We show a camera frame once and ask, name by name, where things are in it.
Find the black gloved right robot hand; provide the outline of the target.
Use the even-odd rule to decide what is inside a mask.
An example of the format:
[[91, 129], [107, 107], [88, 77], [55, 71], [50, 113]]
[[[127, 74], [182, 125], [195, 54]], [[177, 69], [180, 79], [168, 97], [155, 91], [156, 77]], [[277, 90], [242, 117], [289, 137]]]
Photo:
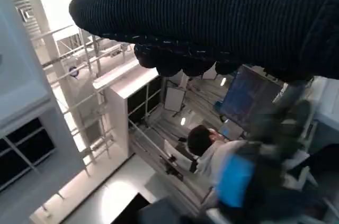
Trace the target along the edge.
[[338, 0], [72, 0], [69, 13], [166, 77], [252, 65], [285, 82], [338, 78]]

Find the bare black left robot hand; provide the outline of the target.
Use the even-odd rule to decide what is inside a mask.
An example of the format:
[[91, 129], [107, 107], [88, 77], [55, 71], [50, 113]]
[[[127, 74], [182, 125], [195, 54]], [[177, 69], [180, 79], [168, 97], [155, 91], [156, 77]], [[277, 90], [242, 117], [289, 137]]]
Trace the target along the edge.
[[249, 137], [222, 163], [215, 187], [218, 211], [231, 223], [308, 218], [330, 202], [306, 152], [306, 131], [327, 80], [290, 84], [250, 119]]

